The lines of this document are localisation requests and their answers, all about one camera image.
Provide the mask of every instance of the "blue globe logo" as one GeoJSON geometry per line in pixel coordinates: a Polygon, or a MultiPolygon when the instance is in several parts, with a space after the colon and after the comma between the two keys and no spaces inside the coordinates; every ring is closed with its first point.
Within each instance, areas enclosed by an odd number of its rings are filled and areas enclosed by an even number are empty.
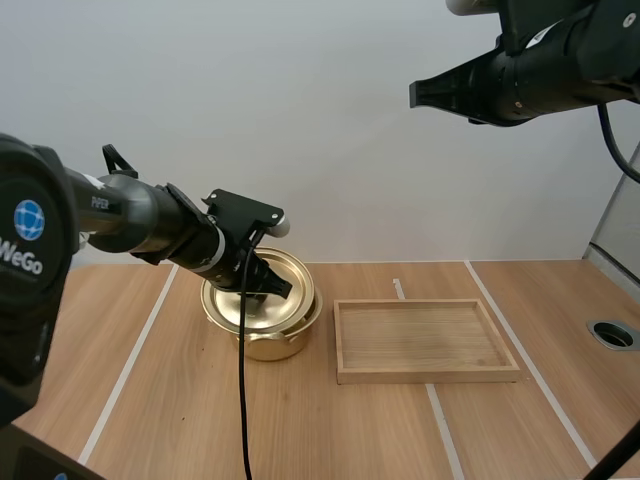
{"type": "Polygon", "coordinates": [[[13,213],[16,232],[25,240],[37,240],[44,231],[44,212],[33,200],[23,200],[13,213]]]}

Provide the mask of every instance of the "circular hole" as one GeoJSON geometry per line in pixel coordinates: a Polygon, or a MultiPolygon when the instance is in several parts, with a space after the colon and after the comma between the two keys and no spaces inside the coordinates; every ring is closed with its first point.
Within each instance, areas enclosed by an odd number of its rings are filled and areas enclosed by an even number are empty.
{"type": "Polygon", "coordinates": [[[633,345],[633,337],[623,328],[612,323],[596,323],[593,331],[604,342],[616,347],[630,347],[633,345]]]}

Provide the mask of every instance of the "wooden table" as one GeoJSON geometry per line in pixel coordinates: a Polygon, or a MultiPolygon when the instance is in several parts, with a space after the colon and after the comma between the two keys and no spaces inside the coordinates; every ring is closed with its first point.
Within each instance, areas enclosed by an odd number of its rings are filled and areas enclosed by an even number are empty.
{"type": "MultiPolygon", "coordinates": [[[[195,275],[174,272],[160,305],[171,268],[72,272],[40,402],[16,423],[111,479],[244,478],[237,352],[206,320],[195,275]]],[[[310,270],[326,305],[310,344],[247,362],[257,480],[576,479],[640,418],[640,352],[608,350],[585,326],[640,328],[640,306],[586,261],[310,270]],[[396,287],[481,299],[522,381],[337,385],[333,300],[393,299],[396,287]]],[[[638,455],[619,476],[640,477],[638,455]]]]}

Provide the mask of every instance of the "pot handle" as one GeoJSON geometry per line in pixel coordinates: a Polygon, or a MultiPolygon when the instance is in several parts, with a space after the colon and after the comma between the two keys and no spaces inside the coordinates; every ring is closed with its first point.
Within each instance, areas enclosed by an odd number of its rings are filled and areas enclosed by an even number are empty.
{"type": "Polygon", "coordinates": [[[275,333],[250,333],[249,335],[245,335],[245,343],[247,345],[257,342],[258,340],[275,340],[280,341],[284,340],[284,335],[280,332],[275,333]]]}

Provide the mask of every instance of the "wego logo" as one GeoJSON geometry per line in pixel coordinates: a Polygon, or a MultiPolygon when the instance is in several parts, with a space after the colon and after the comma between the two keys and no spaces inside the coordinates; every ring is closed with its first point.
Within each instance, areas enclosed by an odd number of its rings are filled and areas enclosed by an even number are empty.
{"type": "MultiPolygon", "coordinates": [[[[13,212],[13,225],[21,238],[32,242],[44,231],[44,212],[33,200],[23,200],[13,212]]],[[[33,252],[19,252],[15,243],[0,238],[0,260],[19,267],[25,272],[40,275],[42,262],[35,260],[33,252]]]]}

